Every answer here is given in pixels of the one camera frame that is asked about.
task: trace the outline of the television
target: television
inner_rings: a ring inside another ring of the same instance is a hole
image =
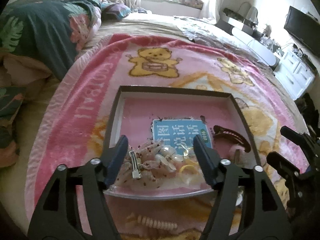
[[[290,6],[284,29],[320,57],[320,23]]]

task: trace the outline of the metal bolt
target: metal bolt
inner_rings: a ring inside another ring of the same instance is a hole
[[[231,161],[227,160],[227,159],[222,159],[221,161],[221,164],[223,165],[230,165],[231,164]]]
[[[66,168],[67,168],[66,165],[61,164],[61,165],[59,165],[59,166],[57,167],[57,170],[58,170],[58,171],[64,171]]]
[[[94,158],[94,159],[92,159],[91,161],[90,161],[90,163],[92,164],[92,165],[97,165],[97,164],[99,164],[101,162],[101,160],[99,159],[99,158]]]
[[[263,168],[259,165],[255,166],[254,169],[258,172],[263,172]]]

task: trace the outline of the yellow teddy bear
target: yellow teddy bear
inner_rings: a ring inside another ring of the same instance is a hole
[[[128,61],[135,64],[129,75],[140,77],[155,74],[167,78],[179,77],[175,66],[182,59],[171,59],[171,53],[167,48],[151,48],[138,49],[138,57],[126,55],[129,58]]]
[[[232,63],[230,60],[227,60],[226,58],[217,58],[217,60],[221,62],[221,64],[223,65],[223,67],[221,67],[221,70],[229,74],[230,81],[233,84],[245,83],[248,86],[254,86],[247,72],[242,71],[241,68],[238,67],[236,64]]]

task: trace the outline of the white cabinet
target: white cabinet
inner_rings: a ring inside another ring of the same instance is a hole
[[[302,96],[315,80],[310,68],[292,51],[283,55],[274,73],[293,100]]]

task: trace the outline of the blue sticker with chinese characters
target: blue sticker with chinese characters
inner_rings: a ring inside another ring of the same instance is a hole
[[[201,120],[153,120],[152,131],[154,140],[163,140],[165,145],[174,147],[180,155],[184,152],[182,145],[192,147],[197,134],[201,135],[207,147],[212,148],[207,126]]]

